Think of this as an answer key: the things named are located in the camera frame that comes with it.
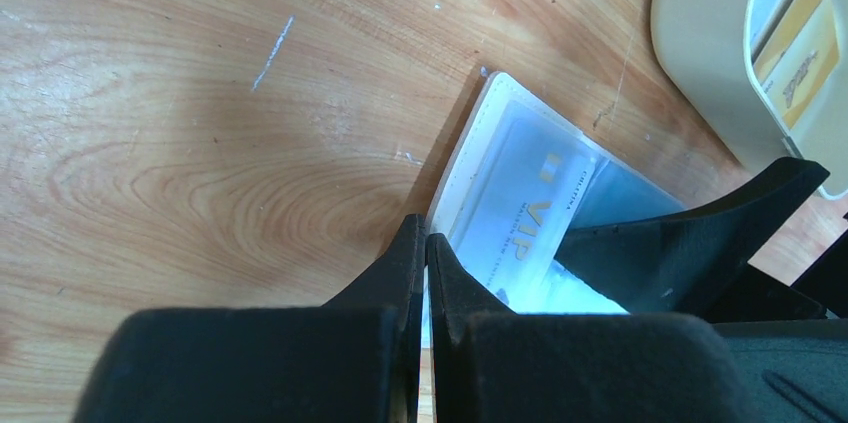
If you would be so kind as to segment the blue VIP card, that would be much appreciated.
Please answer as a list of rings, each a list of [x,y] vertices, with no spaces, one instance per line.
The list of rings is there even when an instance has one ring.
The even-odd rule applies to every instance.
[[[511,103],[450,236],[464,269],[517,313],[621,314],[555,260],[606,158]]]

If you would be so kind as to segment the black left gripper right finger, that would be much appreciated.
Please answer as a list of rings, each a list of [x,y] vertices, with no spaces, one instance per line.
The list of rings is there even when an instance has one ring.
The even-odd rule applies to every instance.
[[[847,324],[525,315],[426,247],[439,422],[843,422]]]

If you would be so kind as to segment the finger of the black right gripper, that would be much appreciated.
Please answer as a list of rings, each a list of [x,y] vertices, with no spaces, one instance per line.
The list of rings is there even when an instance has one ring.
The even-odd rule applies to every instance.
[[[747,266],[708,308],[708,322],[840,319],[847,316],[847,235],[787,285]]]
[[[782,157],[700,207],[569,230],[555,259],[630,313],[701,315],[829,175]]]

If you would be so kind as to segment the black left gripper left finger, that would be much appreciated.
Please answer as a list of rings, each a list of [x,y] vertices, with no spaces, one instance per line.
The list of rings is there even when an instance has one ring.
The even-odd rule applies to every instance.
[[[103,349],[77,422],[412,422],[426,228],[326,303],[136,312]]]

